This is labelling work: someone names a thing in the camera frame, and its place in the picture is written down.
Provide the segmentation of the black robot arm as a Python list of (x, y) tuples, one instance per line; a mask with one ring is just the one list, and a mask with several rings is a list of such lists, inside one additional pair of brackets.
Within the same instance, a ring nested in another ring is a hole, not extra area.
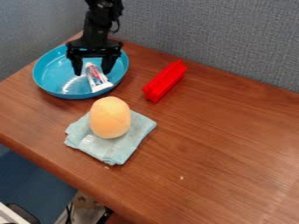
[(67, 58), (71, 61), (74, 73), (81, 76), (85, 58), (102, 58), (102, 71), (109, 74), (122, 55), (123, 43), (109, 38), (113, 24), (121, 26), (119, 17), (123, 15), (122, 0), (85, 0), (89, 11), (85, 19), (82, 37), (70, 41), (67, 46)]

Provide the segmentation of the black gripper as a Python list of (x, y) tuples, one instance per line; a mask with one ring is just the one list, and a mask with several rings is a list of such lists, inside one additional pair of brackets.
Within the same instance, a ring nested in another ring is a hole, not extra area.
[(70, 41), (67, 58), (71, 59), (74, 73), (81, 76), (82, 58), (102, 58), (102, 71), (109, 74), (122, 55), (123, 43), (109, 38), (113, 23), (99, 26), (91, 18), (86, 18), (82, 37)]

